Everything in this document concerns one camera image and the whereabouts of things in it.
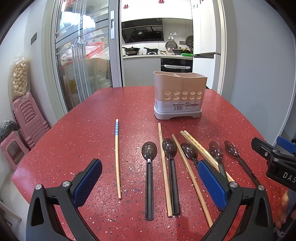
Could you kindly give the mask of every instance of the wooden chopstick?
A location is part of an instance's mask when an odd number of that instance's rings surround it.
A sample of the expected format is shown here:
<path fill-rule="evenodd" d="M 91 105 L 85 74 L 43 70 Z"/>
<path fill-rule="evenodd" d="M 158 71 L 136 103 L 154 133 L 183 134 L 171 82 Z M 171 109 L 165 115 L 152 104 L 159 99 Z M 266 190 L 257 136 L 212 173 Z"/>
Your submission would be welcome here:
<path fill-rule="evenodd" d="M 116 165 L 116 181 L 117 181 L 118 198 L 121 199 L 120 173 L 119 173 L 119 149 L 118 149 L 118 119 L 116 119 L 116 123 L 115 123 L 115 165 Z"/>
<path fill-rule="evenodd" d="M 218 162 L 211 156 L 211 154 L 187 131 L 180 131 L 180 133 L 219 172 Z M 226 174 L 228 181 L 234 182 L 234 179 L 227 172 Z"/>
<path fill-rule="evenodd" d="M 173 211 L 172 211 L 172 204 L 170 202 L 170 190 L 168 186 L 168 175 L 166 172 L 166 164 L 165 164 L 165 153 L 163 151 L 163 134 L 161 132 L 161 125 L 158 123 L 158 135 L 159 135 L 159 142 L 160 142 L 160 150 L 161 150 L 161 160 L 163 164 L 163 179 L 165 181 L 165 198 L 167 201 L 167 209 L 168 209 L 168 217 L 173 216 Z"/>
<path fill-rule="evenodd" d="M 200 191 L 200 188 L 199 188 L 199 186 L 198 186 L 198 184 L 197 184 L 197 182 L 195 180 L 193 171 L 192 171 L 192 169 L 191 169 L 191 167 L 189 165 L 189 162 L 188 162 L 188 160 L 187 160 L 187 158 L 186 158 L 186 156 L 185 156 L 185 154 L 184 154 L 184 152 L 183 152 L 183 150 L 182 150 L 182 148 L 181 148 L 181 146 L 180 146 L 180 144 L 179 144 L 179 142 L 178 142 L 178 140 L 177 140 L 177 138 L 175 137 L 174 134 L 172 134 L 172 138 L 173 138 L 173 140 L 174 140 L 174 142 L 175 142 L 175 144 L 176 144 L 176 146 L 177 146 L 177 148 L 179 150 L 179 153 L 180 153 L 180 155 L 181 155 L 181 157 L 183 159 L 183 162 L 184 162 L 184 164 L 185 164 L 185 166 L 187 168 L 187 171 L 188 171 L 189 176 L 190 176 L 190 178 L 192 180 L 192 183 L 193 183 L 193 185 L 195 187 L 195 190 L 196 190 L 196 193 L 198 195 L 198 198 L 200 199 L 200 203 L 201 203 L 202 209 L 203 209 L 203 211 L 205 213 L 207 222 L 208 222 L 209 226 L 211 227 L 213 225 L 213 221 L 211 219 L 209 210 L 207 209 L 207 206 L 205 204 L 205 200 L 203 199 L 203 196 L 202 196 L 202 193 Z"/>

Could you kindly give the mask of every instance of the black spoon handle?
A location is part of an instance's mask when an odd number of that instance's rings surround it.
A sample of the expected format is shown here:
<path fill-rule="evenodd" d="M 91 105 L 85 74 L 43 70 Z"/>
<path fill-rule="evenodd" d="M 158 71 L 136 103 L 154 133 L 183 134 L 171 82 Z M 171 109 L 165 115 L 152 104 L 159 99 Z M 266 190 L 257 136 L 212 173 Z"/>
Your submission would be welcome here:
<path fill-rule="evenodd" d="M 249 168 L 249 166 L 244 162 L 244 160 L 240 156 L 237 156 L 237 160 L 239 161 L 243 169 L 246 171 L 246 173 L 249 175 L 249 177 L 252 179 L 256 187 L 259 186 L 260 182 L 258 181 L 255 174 L 252 172 L 252 170 Z"/>
<path fill-rule="evenodd" d="M 219 167 L 220 173 L 228 180 L 227 174 L 226 174 L 226 171 L 225 171 L 225 167 L 224 167 L 222 161 L 218 162 L 218 167 Z"/>
<path fill-rule="evenodd" d="M 171 198 L 172 198 L 173 215 L 179 215 L 180 204 L 179 204 L 179 193 L 178 193 L 175 160 L 173 158 L 172 159 L 169 158 L 168 164 L 170 168 L 170 192 L 171 192 Z"/>
<path fill-rule="evenodd" d="M 152 162 L 146 164 L 146 207 L 145 207 L 145 219 L 152 220 L 153 215 L 153 174 L 152 174 Z"/>
<path fill-rule="evenodd" d="M 193 159 L 193 162 L 194 162 L 196 168 L 198 169 L 198 160 L 197 159 Z"/>

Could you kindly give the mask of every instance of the human hand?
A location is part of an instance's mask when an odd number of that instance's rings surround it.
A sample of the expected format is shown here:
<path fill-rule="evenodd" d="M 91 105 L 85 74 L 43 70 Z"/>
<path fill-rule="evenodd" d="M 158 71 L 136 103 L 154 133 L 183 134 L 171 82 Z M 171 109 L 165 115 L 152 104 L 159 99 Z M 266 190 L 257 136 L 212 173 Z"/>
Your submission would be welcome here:
<path fill-rule="evenodd" d="M 289 198 L 288 191 L 285 192 L 281 199 L 281 204 L 279 205 L 278 215 L 275 219 L 275 224 L 277 228 L 281 228 L 282 224 L 284 224 L 287 220 L 286 209 L 289 206 Z M 296 210 L 294 210 L 291 214 L 293 219 L 296 219 Z"/>

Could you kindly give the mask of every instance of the glass sliding door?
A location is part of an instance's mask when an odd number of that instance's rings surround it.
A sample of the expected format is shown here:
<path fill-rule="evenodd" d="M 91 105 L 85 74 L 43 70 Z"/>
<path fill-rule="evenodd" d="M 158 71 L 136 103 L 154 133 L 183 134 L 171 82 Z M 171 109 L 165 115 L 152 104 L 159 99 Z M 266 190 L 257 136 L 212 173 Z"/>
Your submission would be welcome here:
<path fill-rule="evenodd" d="M 110 43 L 109 0 L 60 0 L 55 7 L 56 83 L 70 111 L 98 89 L 113 87 L 113 77 L 115 87 L 121 86 L 121 69 L 111 72 L 110 66 L 114 61 L 120 66 L 119 51 L 112 56 L 109 51 L 119 48 L 119 38 Z"/>

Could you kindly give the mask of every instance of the utensil holder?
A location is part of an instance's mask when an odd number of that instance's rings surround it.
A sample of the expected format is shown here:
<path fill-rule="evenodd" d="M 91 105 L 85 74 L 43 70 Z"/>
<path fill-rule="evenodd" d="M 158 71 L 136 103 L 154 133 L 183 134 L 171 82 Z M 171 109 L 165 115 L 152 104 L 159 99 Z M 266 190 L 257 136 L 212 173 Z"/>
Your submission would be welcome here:
<path fill-rule="evenodd" d="M 207 77 L 201 74 L 155 71 L 154 115 L 160 120 L 201 117 L 206 83 Z"/>

